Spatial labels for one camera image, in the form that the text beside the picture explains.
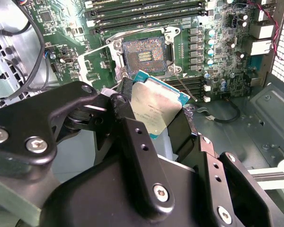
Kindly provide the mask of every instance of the black cable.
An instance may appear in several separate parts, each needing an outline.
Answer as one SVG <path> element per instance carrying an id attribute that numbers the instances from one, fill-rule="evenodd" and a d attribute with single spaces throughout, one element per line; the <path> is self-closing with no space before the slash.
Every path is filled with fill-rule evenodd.
<path id="1" fill-rule="evenodd" d="M 34 22 L 34 20 L 30 17 L 30 15 L 25 11 L 24 7 L 19 6 L 18 4 L 16 4 L 18 6 L 18 8 L 21 10 L 21 12 L 27 17 L 29 23 L 32 25 L 32 27 L 34 28 L 39 43 L 40 43 L 40 52 L 38 54 L 37 60 L 35 62 L 35 65 L 33 66 L 33 69 L 31 71 L 31 73 L 29 74 L 26 82 L 17 90 L 15 91 L 12 95 L 10 95 L 8 97 L 8 99 L 13 99 L 18 97 L 19 95 L 21 95 L 23 92 L 25 92 L 27 90 L 27 88 L 29 87 L 29 85 L 33 82 L 33 80 L 36 78 L 37 72 L 39 70 L 42 58 L 43 58 L 43 54 L 44 54 L 44 50 L 45 50 L 45 42 L 43 39 L 43 35 L 40 32 L 38 26 L 36 25 L 36 23 Z"/>
<path id="2" fill-rule="evenodd" d="M 46 86 L 48 84 L 48 81 L 49 81 L 49 60 L 45 58 L 45 64 L 46 64 L 46 79 L 45 79 L 45 82 L 44 82 L 44 85 L 41 87 L 41 88 L 30 88 L 28 87 L 28 90 L 29 91 L 44 91 L 46 89 Z"/>
<path id="3" fill-rule="evenodd" d="M 241 111 L 240 109 L 237 107 L 237 105 L 235 105 L 231 100 L 226 100 L 233 109 L 236 110 L 236 115 L 233 117 L 233 118 L 230 118 L 228 120 L 220 120 L 220 119 L 217 119 L 217 118 L 214 118 L 214 121 L 215 122 L 218 122 L 218 123 L 222 123 L 222 124 L 227 124 L 227 123 L 231 123 L 231 122 L 234 122 L 235 120 L 239 119 L 240 116 L 241 116 Z M 208 111 L 203 111 L 203 113 L 209 117 L 209 116 L 212 116 Z"/>
<path id="4" fill-rule="evenodd" d="M 17 32 L 9 32 L 4 29 L 0 30 L 0 35 L 5 35 L 5 36 L 13 36 L 13 35 L 20 35 L 22 33 L 25 33 L 30 27 L 30 22 L 27 22 L 24 28 L 22 28 L 20 31 Z"/>

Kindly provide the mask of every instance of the ram slot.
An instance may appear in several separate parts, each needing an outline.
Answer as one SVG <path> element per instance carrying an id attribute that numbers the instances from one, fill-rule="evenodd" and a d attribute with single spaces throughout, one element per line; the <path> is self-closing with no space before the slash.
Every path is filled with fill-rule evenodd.
<path id="1" fill-rule="evenodd" d="M 129 8 L 134 8 L 134 7 L 144 7 L 145 5 L 149 4 L 155 4 L 155 3 L 174 3 L 177 2 L 177 0 L 141 0 L 139 2 L 122 2 L 122 4 L 119 5 L 113 5 L 113 6 L 102 6 L 102 5 L 95 5 L 91 11 L 88 12 L 88 15 L 97 15 L 100 13 L 105 13 L 105 12 L 110 12 L 110 11 L 115 11 L 119 9 L 129 9 Z"/>
<path id="2" fill-rule="evenodd" d="M 146 18 L 124 18 L 122 21 L 116 21 L 116 20 L 111 20 L 111 21 L 106 21 L 103 24 L 96 24 L 93 26 L 96 32 L 103 32 L 109 29 L 113 29 L 116 27 L 123 27 L 123 26 L 131 26 L 131 25 L 143 25 L 151 22 L 161 22 L 164 20 L 168 19 L 180 19 L 180 18 L 186 18 L 186 17 L 193 17 L 193 16 L 204 16 L 206 15 L 206 12 L 202 7 L 195 7 L 191 9 L 187 9 L 187 11 L 181 10 L 179 12 L 178 10 L 173 10 L 169 12 L 160 12 L 160 14 L 150 14 L 150 15 L 145 15 L 143 17 Z"/>
<path id="3" fill-rule="evenodd" d="M 182 10 L 182 9 L 187 9 L 189 7 L 198 7 L 200 6 L 199 2 L 190 2 L 190 3 L 181 3 L 181 4 L 173 4 L 173 3 L 169 3 L 169 4 L 164 4 L 164 5 L 146 5 L 143 6 L 142 8 L 129 8 L 126 10 L 115 10 L 106 14 L 101 14 L 97 17 L 92 17 L 91 19 L 98 19 L 99 21 L 101 21 L 102 23 L 105 21 L 109 21 L 109 20 L 118 20 L 121 18 L 125 18 L 125 17 L 139 17 L 139 16 L 144 16 L 147 13 L 161 13 L 164 10 Z"/>
<path id="4" fill-rule="evenodd" d="M 203 83 L 202 83 L 202 77 L 198 78 L 187 78 L 187 79 L 182 79 L 181 81 L 185 84 L 185 86 L 188 88 L 190 93 L 196 97 L 197 99 L 201 99 L 203 96 Z M 186 89 L 183 87 L 183 85 L 177 80 L 169 80 L 165 81 L 165 83 L 173 86 L 174 88 L 178 89 L 181 92 L 184 92 L 188 94 Z"/>

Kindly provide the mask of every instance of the black metal bracket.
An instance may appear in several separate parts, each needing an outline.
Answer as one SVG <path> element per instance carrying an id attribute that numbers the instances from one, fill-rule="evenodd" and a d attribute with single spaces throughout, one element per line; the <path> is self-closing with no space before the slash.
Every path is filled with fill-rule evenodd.
<path id="1" fill-rule="evenodd" d="M 66 116 L 97 97 L 94 88 L 73 82 L 0 109 L 0 129 L 8 138 L 0 143 L 0 175 L 37 179 L 56 156 L 56 140 Z M 36 139 L 35 152 L 27 143 Z M 38 150 L 41 141 L 45 150 Z"/>

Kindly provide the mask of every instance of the cable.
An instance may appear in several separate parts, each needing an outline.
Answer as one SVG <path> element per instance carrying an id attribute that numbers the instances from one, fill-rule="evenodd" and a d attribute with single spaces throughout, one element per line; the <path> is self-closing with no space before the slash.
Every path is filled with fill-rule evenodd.
<path id="1" fill-rule="evenodd" d="M 20 35 L 22 33 L 25 33 L 30 27 L 30 23 L 27 22 L 27 24 L 25 25 L 24 28 L 22 28 L 20 31 L 17 31 L 17 32 L 9 32 L 9 31 L 6 31 L 4 29 L 0 30 L 0 35 L 5 35 L 5 36 L 14 36 L 14 35 Z"/>
<path id="2" fill-rule="evenodd" d="M 278 55 L 278 52 L 277 52 L 277 38 L 278 38 L 278 35 L 279 35 L 279 31 L 280 31 L 280 26 L 278 25 L 278 22 L 275 21 L 275 19 L 274 19 L 272 16 L 270 16 L 270 14 L 269 14 L 268 12 L 266 12 L 266 11 L 263 9 L 263 7 L 260 6 L 259 4 L 253 3 L 253 2 L 251 2 L 251 1 L 248 1 L 247 3 L 250 4 L 250 5 L 256 6 L 259 10 L 263 11 L 264 14 L 265 14 L 270 20 L 272 20 L 272 21 L 275 23 L 275 35 L 274 35 L 274 38 L 273 38 L 273 50 L 274 50 L 274 52 L 275 52 L 276 57 L 277 57 L 278 59 L 284 61 L 284 59 L 283 59 L 282 57 L 280 57 L 280 56 Z"/>
<path id="3" fill-rule="evenodd" d="M 44 58 L 45 60 L 45 64 L 46 64 L 46 79 L 45 79 L 45 82 L 44 82 L 44 85 L 41 87 L 41 88 L 30 88 L 28 87 L 28 90 L 29 91 L 34 91 L 34 92 L 37 92 L 37 91 L 44 91 L 46 89 L 46 86 L 48 84 L 48 81 L 49 81 L 49 60 Z"/>
<path id="4" fill-rule="evenodd" d="M 41 64 L 41 61 L 42 61 L 42 58 L 43 58 L 44 50 L 45 50 L 45 42 L 44 42 L 44 39 L 43 39 L 43 35 L 40 32 L 38 26 L 36 25 L 34 20 L 30 17 L 30 15 L 25 11 L 25 9 L 22 6 L 19 6 L 19 5 L 17 5 L 17 6 L 22 11 L 22 13 L 27 17 L 29 23 L 32 25 L 32 27 L 35 30 L 37 37 L 38 37 L 38 40 L 39 40 L 39 43 L 40 43 L 40 52 L 38 54 L 35 65 L 33 66 L 33 69 L 31 71 L 31 73 L 29 74 L 26 82 L 17 91 L 15 91 L 12 95 L 10 95 L 8 97 L 8 99 L 13 99 L 15 97 L 18 97 L 19 95 L 21 95 L 23 92 L 25 92 L 27 90 L 29 85 L 36 78 L 37 72 L 39 70 L 39 67 L 40 67 L 40 64 Z"/>
<path id="5" fill-rule="evenodd" d="M 217 119 L 217 118 L 215 118 L 214 116 L 212 116 L 212 115 L 208 112 L 207 109 L 202 109 L 202 111 L 200 111 L 199 113 L 203 113 L 203 114 L 206 116 L 206 118 L 207 118 L 208 120 L 213 120 L 213 121 L 215 121 L 215 122 L 217 122 L 217 123 L 227 124 L 227 123 L 234 122 L 235 120 L 237 120 L 237 119 L 240 118 L 240 116 L 241 116 L 241 111 L 240 111 L 240 109 L 237 107 L 237 105 L 235 105 L 231 100 L 226 99 L 226 101 L 227 101 L 227 102 L 231 105 L 231 107 L 232 107 L 233 109 L 235 109 L 236 112 L 237 112 L 236 115 L 235 115 L 233 118 L 230 118 L 230 119 L 228 119 L 228 120 Z"/>

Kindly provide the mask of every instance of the mounting hole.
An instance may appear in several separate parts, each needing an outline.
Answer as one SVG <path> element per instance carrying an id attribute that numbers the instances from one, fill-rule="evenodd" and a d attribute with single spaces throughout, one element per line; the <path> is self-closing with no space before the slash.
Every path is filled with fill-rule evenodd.
<path id="1" fill-rule="evenodd" d="M 140 129 L 136 129 L 136 133 L 142 134 L 142 131 Z"/>
<path id="2" fill-rule="evenodd" d="M 83 90 L 83 91 L 86 91 L 86 92 L 88 92 L 88 93 L 91 93 L 91 92 L 92 92 L 91 88 L 90 88 L 89 86 L 87 86 L 87 85 L 82 85 L 82 90 Z"/>
<path id="3" fill-rule="evenodd" d="M 218 176 L 214 176 L 218 182 L 222 182 L 221 178 Z"/>
<path id="4" fill-rule="evenodd" d="M 97 117 L 95 119 L 95 125 L 101 125 L 103 123 L 103 118 L 102 117 Z"/>
<path id="5" fill-rule="evenodd" d="M 148 151 L 148 147 L 147 147 L 145 144 L 142 144 L 142 145 L 141 145 L 141 149 L 142 149 L 142 150 L 145 150 L 145 151 Z"/>
<path id="6" fill-rule="evenodd" d="M 126 99 L 123 98 L 122 96 L 117 96 L 117 99 L 123 103 L 126 103 Z"/>

